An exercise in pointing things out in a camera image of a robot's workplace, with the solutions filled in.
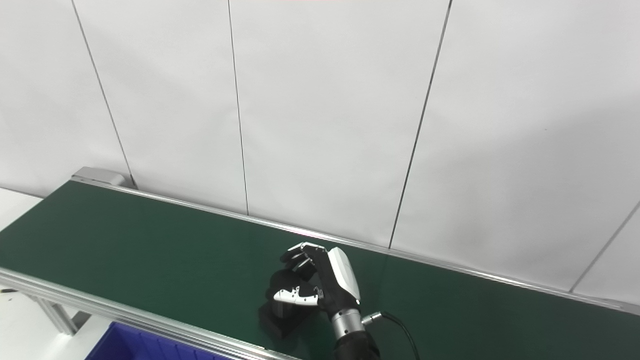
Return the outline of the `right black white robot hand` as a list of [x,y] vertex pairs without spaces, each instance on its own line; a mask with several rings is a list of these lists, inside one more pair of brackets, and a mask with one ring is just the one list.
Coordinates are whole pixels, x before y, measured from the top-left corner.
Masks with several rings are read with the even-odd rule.
[[271,301],[317,306],[330,318],[347,310],[359,310],[361,292],[346,253],[338,247],[302,242],[290,247],[280,258],[285,268],[282,278],[265,292]]

